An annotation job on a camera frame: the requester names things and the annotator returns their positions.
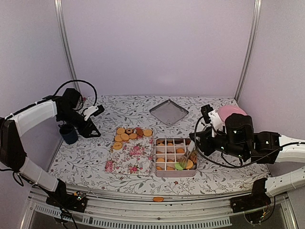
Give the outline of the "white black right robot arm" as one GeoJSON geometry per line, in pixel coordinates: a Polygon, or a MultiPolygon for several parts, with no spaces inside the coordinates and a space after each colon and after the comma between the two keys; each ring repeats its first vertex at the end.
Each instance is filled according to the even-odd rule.
{"type": "MultiPolygon", "coordinates": [[[[276,132],[255,133],[252,118],[233,113],[224,122],[224,133],[217,133],[212,126],[204,131],[189,134],[197,152],[211,162],[209,155],[215,151],[243,160],[243,167],[252,164],[305,162],[304,140],[290,138],[276,132]]],[[[248,211],[271,204],[271,198],[305,185],[305,168],[277,177],[261,178],[252,185],[249,195],[230,199],[234,213],[248,211]]]]}

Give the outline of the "dotted tan sandwich cookie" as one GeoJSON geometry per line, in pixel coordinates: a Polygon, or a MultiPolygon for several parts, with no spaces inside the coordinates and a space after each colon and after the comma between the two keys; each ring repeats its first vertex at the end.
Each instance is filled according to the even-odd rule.
{"type": "Polygon", "coordinates": [[[192,167],[193,167],[193,161],[192,160],[190,160],[190,159],[188,159],[187,160],[187,164],[186,164],[186,168],[185,169],[192,169],[192,167]]]}

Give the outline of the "green round cookie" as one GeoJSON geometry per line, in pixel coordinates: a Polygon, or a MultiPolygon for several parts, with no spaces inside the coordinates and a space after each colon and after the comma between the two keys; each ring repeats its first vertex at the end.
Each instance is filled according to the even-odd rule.
{"type": "Polygon", "coordinates": [[[175,169],[178,170],[178,171],[184,170],[184,168],[180,165],[179,162],[176,162],[176,163],[175,163],[175,169]]]}

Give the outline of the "pink divided cookie tin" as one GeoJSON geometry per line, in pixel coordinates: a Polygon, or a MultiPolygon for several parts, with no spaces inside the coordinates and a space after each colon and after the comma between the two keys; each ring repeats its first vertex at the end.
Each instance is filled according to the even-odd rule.
{"type": "Polygon", "coordinates": [[[197,171],[197,164],[192,169],[178,171],[175,163],[186,152],[191,139],[189,138],[159,138],[155,141],[155,175],[161,178],[193,177],[197,171]]]}

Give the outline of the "floral cookie tray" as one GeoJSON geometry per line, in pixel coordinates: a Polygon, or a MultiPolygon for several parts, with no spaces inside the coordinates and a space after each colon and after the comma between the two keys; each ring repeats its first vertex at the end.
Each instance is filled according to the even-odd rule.
{"type": "Polygon", "coordinates": [[[153,130],[131,127],[134,133],[127,134],[127,128],[116,128],[104,171],[109,174],[147,176],[153,161],[153,130]]]}

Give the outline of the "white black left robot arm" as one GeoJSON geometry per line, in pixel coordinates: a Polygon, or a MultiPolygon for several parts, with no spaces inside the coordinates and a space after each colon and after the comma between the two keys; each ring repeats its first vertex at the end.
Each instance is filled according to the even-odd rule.
{"type": "MultiPolygon", "coordinates": [[[[36,100],[53,95],[62,83],[61,79],[51,80],[0,80],[0,115],[5,116],[15,112],[36,100]]],[[[53,151],[60,140],[56,122],[49,119],[36,126],[22,138],[21,142],[28,156],[39,166],[46,169],[51,161],[53,151]]],[[[30,186],[20,187],[9,173],[0,176],[0,214],[1,216],[20,214],[30,186]]]]}

